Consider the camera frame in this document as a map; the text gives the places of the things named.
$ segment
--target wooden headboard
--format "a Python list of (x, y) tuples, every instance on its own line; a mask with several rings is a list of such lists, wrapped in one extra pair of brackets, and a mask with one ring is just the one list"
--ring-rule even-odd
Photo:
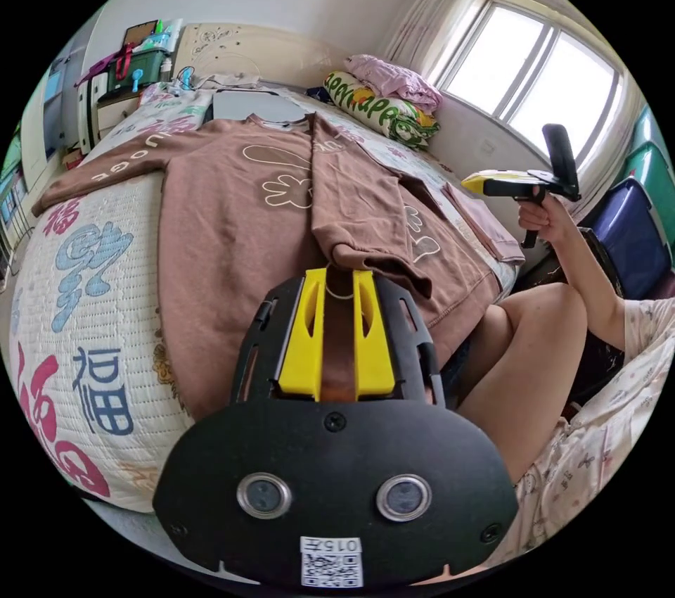
[(276, 28), (235, 23), (189, 23), (174, 62), (174, 76), (243, 73), (294, 87), (319, 87), (343, 68), (349, 54), (325, 42)]

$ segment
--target laptop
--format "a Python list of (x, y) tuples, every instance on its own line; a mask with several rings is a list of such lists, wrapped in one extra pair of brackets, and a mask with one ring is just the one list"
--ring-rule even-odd
[(213, 95), (214, 120), (245, 120), (249, 115), (265, 122), (297, 122), (305, 111), (273, 91), (223, 89)]

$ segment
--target curtain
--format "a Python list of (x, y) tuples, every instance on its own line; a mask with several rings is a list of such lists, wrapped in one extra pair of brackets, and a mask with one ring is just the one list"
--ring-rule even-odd
[(602, 144), (578, 168), (579, 190), (583, 198), (568, 205), (575, 221), (582, 221), (599, 204), (621, 174), (631, 149), (633, 129), (645, 107), (645, 98), (632, 75), (622, 71), (622, 92), (617, 113)]
[(383, 58), (428, 79), (462, 17), (476, 1), (415, 0), (384, 48)]

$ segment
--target nightstand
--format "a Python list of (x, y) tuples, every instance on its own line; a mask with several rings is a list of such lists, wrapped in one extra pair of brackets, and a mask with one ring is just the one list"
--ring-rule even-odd
[(109, 134), (121, 121), (129, 117), (139, 106), (141, 91), (125, 91), (121, 94), (104, 94), (96, 104), (98, 139)]

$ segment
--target camera lens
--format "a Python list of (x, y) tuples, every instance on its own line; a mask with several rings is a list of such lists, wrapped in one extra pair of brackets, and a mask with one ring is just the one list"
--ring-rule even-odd
[(380, 486), (376, 502), (386, 519), (396, 523), (414, 521), (429, 508), (431, 488), (420, 476), (402, 474)]
[(256, 519), (276, 519), (290, 507), (290, 488), (270, 473), (252, 473), (237, 487), (239, 506)]

